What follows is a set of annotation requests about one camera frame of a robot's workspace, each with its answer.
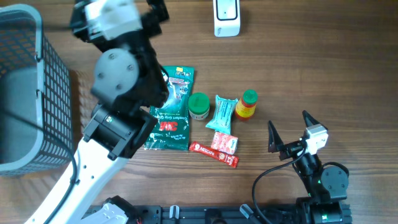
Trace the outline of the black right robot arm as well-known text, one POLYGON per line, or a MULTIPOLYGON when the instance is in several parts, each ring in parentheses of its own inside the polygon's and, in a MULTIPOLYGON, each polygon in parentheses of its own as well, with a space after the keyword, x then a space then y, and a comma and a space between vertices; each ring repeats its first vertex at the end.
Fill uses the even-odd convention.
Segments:
POLYGON ((328 141, 328 128, 307 111, 302 111, 306 128, 303 136, 283 143, 272 121, 268 122, 268 151, 278 152, 279 159, 288 159, 307 191, 307 197, 296 200, 300 223, 351 223, 347 199, 349 170, 337 162, 322 163, 317 152, 328 141))

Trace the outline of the red snack pack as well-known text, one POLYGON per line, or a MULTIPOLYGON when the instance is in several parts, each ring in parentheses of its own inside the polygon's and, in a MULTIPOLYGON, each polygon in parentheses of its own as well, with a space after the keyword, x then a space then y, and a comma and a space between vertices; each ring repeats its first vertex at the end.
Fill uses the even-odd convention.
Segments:
POLYGON ((229 155, 233 155, 236 152, 237 145, 237 137, 221 132, 215 132, 211 143, 211 148, 229 155))

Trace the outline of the white barcode scanner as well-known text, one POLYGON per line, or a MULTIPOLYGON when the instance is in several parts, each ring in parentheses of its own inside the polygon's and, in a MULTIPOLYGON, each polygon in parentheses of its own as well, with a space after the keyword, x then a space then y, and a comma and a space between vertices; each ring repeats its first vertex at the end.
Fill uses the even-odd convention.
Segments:
POLYGON ((234 37, 240 33, 240 0, 213 0, 215 37, 234 37))

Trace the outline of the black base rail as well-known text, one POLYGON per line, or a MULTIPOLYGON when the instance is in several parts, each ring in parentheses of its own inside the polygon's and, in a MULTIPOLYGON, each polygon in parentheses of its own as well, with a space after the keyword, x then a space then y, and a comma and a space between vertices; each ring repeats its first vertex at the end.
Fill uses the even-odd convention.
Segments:
MULTIPOLYGON (((251 218, 243 215, 239 207, 180 207, 179 214, 170 216, 169 207, 154 205, 136 206, 138 219, 133 223, 264 223, 254 212, 251 218)), ((308 214, 294 204, 271 205, 262 209, 272 223, 343 223, 352 224, 351 209, 343 205, 341 212, 330 208, 314 209, 308 214)))

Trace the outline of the green 3M gloves packet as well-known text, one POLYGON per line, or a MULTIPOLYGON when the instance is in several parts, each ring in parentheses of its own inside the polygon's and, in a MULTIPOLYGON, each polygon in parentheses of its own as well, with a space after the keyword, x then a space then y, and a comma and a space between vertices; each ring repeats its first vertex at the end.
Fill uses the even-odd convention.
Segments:
POLYGON ((165 66, 162 72, 169 97, 161 108, 151 107, 157 124, 144 143, 145 150, 187 151, 190 137, 188 99, 194 83, 194 68, 165 66))

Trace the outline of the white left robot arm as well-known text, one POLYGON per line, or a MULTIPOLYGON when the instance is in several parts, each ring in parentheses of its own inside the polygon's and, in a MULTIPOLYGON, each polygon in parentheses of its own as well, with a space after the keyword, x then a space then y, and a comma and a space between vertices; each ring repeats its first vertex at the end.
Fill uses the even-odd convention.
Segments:
POLYGON ((148 0, 141 14, 133 1, 77 1, 70 28, 101 51, 91 94, 98 99, 71 162, 30 223, 78 223, 103 187, 145 143, 157 123, 147 112, 169 96, 165 70, 150 39, 169 19, 163 0, 148 0))

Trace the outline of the grey plastic shopping basket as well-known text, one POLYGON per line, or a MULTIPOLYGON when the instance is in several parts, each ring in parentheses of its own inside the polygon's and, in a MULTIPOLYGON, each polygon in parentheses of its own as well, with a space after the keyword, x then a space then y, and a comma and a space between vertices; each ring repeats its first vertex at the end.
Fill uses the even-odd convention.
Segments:
POLYGON ((1 175, 58 168, 73 149, 68 68, 36 8, 1 8, 1 175))

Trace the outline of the green lid small jar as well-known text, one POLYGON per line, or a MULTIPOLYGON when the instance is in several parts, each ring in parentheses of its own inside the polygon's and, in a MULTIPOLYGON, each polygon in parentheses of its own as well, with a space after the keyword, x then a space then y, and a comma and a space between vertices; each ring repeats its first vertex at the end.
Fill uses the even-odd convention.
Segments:
POLYGON ((188 99, 188 111, 195 120, 204 120, 210 112, 210 99, 202 93, 192 94, 188 99))

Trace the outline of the sriracha sauce bottle green cap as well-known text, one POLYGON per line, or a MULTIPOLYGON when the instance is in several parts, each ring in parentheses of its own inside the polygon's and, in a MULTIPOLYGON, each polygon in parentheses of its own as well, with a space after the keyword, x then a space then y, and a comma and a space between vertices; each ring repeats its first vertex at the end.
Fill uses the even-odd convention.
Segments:
POLYGON ((258 95, 255 90, 246 90, 235 107, 235 116, 242 120, 249 120, 256 110, 258 95))

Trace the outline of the light teal tissue pack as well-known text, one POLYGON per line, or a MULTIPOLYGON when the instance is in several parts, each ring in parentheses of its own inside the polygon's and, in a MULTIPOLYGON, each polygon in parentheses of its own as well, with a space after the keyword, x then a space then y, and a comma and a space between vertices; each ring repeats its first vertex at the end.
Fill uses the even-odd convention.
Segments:
POLYGON ((229 100, 216 95, 215 112, 206 127, 224 134, 231 134, 231 118, 237 103, 237 98, 229 100))

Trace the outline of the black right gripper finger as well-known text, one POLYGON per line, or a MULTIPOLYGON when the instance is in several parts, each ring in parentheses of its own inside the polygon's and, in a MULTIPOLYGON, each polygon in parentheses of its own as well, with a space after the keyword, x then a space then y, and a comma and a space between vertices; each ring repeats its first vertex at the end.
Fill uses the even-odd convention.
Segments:
POLYGON ((318 120, 316 120, 308 111, 302 111, 303 120, 305 122, 306 128, 308 129, 316 129, 321 128, 327 130, 327 127, 321 124, 318 120))
POLYGON ((268 152, 275 153, 283 150, 284 143, 281 140, 279 133, 277 132, 272 121, 268 121, 268 132, 269 132, 268 152))

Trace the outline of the red small sachet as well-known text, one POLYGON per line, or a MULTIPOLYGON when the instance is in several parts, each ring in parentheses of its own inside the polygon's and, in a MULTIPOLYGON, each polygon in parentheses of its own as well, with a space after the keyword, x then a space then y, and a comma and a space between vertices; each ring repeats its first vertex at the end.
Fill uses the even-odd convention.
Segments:
POLYGON ((216 159, 220 162, 223 162, 233 168, 236 168, 236 166, 239 162, 239 158, 236 156, 232 156, 227 153, 217 151, 215 149, 212 149, 210 147, 207 147, 200 143, 197 143, 196 141, 191 143, 191 145, 189 147, 189 151, 206 155, 206 156, 216 159))

